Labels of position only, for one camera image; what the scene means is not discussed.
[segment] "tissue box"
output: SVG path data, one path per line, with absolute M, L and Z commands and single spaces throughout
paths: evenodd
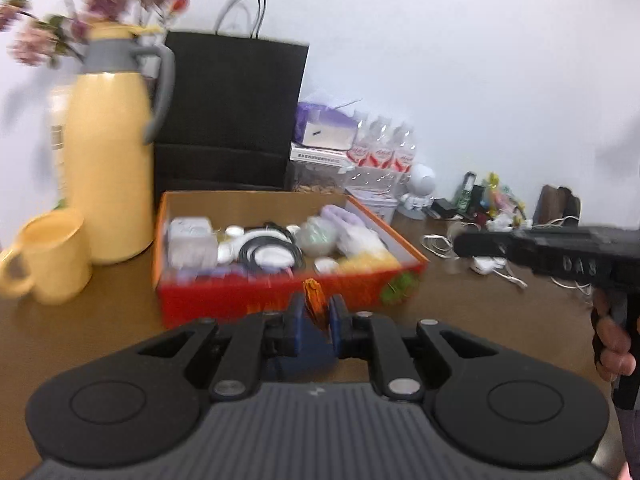
M 303 146 L 346 151 L 351 148 L 357 132 L 358 122 L 338 110 L 298 103 L 294 138 Z

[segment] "metal screw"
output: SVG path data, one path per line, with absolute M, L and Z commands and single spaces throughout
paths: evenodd
M 413 379 L 394 379 L 388 386 L 389 390 L 396 395 L 413 395 L 420 390 L 420 383 Z
M 240 394 L 243 394 L 246 388 L 244 384 L 240 381 L 236 381 L 235 379 L 220 381 L 216 384 L 216 387 L 213 388 L 213 391 L 223 397 L 235 397 Z

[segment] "purple package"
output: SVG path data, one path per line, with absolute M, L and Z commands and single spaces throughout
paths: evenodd
M 366 227 L 362 218 L 333 204 L 325 205 L 320 210 L 320 216 L 332 222 L 341 232 L 349 226 Z
M 319 130 L 313 132 L 311 137 L 306 127 L 309 123 L 319 127 Z M 346 151 L 350 149 L 357 131 L 358 122 L 347 117 L 340 110 L 315 103 L 298 103 L 293 138 L 296 143 L 302 146 Z

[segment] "brown object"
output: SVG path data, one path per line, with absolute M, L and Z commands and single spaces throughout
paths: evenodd
M 425 224 L 396 215 L 392 225 L 420 247 L 423 234 L 444 234 L 447 223 Z M 84 292 L 56 308 L 31 298 L 0 300 L 0 479 L 18 480 L 40 461 L 24 425 L 24 407 L 43 381 L 162 332 L 150 286 L 151 260 L 146 251 L 122 264 L 96 267 Z M 608 391 L 593 367 L 590 309 L 572 291 L 516 268 L 529 283 L 522 292 L 498 276 L 470 270 L 447 274 L 444 263 L 434 258 L 417 295 L 402 310 L 389 307 L 386 312 L 407 326 L 426 317 L 442 320 L 575 372 Z M 313 379 L 366 380 L 367 364 L 341 361 Z M 614 415 L 596 463 L 612 476 L 622 467 Z

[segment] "cardboard box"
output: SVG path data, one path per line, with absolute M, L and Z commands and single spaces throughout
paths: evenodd
M 401 269 L 367 274 L 318 275 L 307 269 L 294 276 L 265 275 L 247 280 L 240 277 L 179 283 L 166 258 L 165 234 L 177 216 L 205 216 L 214 228 L 228 225 L 260 226 L 302 224 L 326 204 L 335 204 L 359 215 L 374 229 Z M 158 292 L 162 320 L 168 328 L 199 317 L 239 319 L 252 312 L 284 310 L 294 292 L 303 290 L 308 278 L 318 281 L 326 297 L 341 294 L 351 310 L 376 310 L 402 304 L 414 292 L 427 258 L 404 240 L 354 197 L 316 193 L 269 191 L 177 191 L 162 196 L 156 225 L 153 282 Z

